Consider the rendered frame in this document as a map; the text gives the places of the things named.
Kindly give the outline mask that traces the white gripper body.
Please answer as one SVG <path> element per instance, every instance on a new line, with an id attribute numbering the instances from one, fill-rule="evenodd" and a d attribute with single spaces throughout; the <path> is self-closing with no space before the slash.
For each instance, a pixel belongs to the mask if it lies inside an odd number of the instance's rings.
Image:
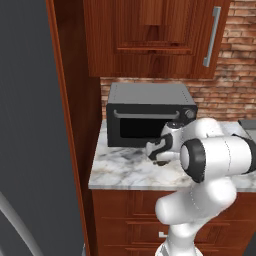
<path id="1" fill-rule="evenodd" d="M 173 158 L 173 153 L 164 140 L 158 144 L 148 142 L 146 144 L 146 155 L 153 162 L 170 162 Z"/>

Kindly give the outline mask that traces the dark grey fridge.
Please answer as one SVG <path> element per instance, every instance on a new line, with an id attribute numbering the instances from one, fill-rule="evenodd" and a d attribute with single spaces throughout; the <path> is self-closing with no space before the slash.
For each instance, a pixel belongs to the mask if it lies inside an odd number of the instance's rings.
<path id="1" fill-rule="evenodd" d="M 44 256 L 84 256 L 45 0 L 0 0 L 0 191 Z M 1 212 L 0 256 L 33 256 Z"/>

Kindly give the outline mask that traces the wooden drawer front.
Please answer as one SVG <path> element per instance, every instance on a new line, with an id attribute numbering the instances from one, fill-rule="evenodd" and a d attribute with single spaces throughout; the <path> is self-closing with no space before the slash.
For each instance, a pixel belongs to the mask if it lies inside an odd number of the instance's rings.
<path id="1" fill-rule="evenodd" d="M 155 246 L 164 241 L 169 227 L 156 220 L 102 218 L 97 224 L 99 240 L 104 245 Z M 215 221 L 205 224 L 195 243 L 201 246 L 244 247 L 256 232 L 252 221 Z"/>
<path id="2" fill-rule="evenodd" d="M 99 190 L 93 192 L 93 200 L 95 211 L 103 217 L 155 218 L 155 203 L 166 195 L 168 191 Z M 218 218 L 256 221 L 256 193 L 239 192 Z"/>

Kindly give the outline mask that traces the black microwave oven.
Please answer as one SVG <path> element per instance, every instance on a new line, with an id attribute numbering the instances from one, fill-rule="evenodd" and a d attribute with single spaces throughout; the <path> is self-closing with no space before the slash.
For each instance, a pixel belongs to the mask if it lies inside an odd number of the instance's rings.
<path id="1" fill-rule="evenodd" d="M 143 148 L 148 141 L 161 136 L 164 125 L 176 128 L 194 121 L 185 115 L 198 107 L 184 84 L 112 83 L 106 105 L 107 141 L 109 147 Z M 113 114 L 175 114 L 178 119 L 119 119 Z"/>

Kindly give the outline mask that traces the tall wooden side panel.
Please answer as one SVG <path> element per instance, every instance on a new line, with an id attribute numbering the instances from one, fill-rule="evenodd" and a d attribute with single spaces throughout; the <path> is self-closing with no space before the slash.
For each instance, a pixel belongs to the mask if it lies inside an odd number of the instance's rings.
<path id="1" fill-rule="evenodd" d="M 88 188 L 102 122 L 101 86 L 89 76 L 83 0 L 45 0 L 68 135 L 86 256 L 98 256 Z"/>

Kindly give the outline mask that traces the grey hob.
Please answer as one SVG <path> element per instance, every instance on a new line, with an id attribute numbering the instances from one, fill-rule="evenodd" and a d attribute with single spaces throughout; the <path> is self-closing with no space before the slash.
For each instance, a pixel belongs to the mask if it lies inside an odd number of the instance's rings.
<path id="1" fill-rule="evenodd" d="M 256 120 L 239 120 L 238 123 L 246 133 L 256 142 Z"/>

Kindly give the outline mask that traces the wooden wall cupboard door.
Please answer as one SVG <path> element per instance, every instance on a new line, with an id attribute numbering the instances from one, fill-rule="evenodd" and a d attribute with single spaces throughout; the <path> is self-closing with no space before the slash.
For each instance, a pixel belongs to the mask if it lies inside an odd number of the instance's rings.
<path id="1" fill-rule="evenodd" d="M 208 79 L 214 76 L 231 0 L 83 0 L 94 77 Z M 221 7 L 210 66 L 214 17 Z"/>

